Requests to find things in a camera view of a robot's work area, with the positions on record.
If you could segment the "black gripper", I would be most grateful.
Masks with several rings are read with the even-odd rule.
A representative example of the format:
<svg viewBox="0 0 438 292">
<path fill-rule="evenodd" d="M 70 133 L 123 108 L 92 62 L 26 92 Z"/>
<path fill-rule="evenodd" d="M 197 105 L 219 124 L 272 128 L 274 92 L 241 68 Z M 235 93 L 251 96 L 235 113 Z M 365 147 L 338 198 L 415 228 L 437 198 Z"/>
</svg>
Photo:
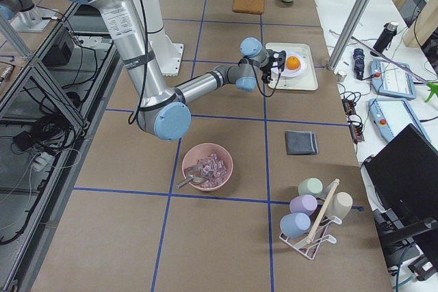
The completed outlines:
<svg viewBox="0 0 438 292">
<path fill-rule="evenodd" d="M 285 69 L 285 62 L 287 58 L 287 53 L 285 51 L 276 52 L 268 49 L 266 55 L 267 62 L 261 66 L 261 80 L 263 83 L 270 83 L 271 78 L 271 69 L 275 63 L 277 63 L 277 68 L 279 70 Z"/>
</svg>

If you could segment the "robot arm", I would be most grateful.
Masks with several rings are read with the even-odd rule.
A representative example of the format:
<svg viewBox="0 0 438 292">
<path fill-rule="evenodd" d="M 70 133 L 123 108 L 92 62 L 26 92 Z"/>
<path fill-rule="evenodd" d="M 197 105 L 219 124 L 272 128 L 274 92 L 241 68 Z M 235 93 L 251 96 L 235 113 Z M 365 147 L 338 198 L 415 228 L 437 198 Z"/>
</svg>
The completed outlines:
<svg viewBox="0 0 438 292">
<path fill-rule="evenodd" d="M 286 52 L 265 49 L 256 38 L 240 45 L 241 60 L 218 66 L 177 87 L 167 86 L 157 61 L 158 46 L 149 40 L 146 14 L 159 11 L 157 0 L 69 0 L 96 8 L 139 95 L 133 121 L 161 140 L 177 140 L 190 128 L 188 103 L 226 84 L 250 92 L 260 81 L 268 83 L 272 68 L 283 72 Z"/>
</svg>

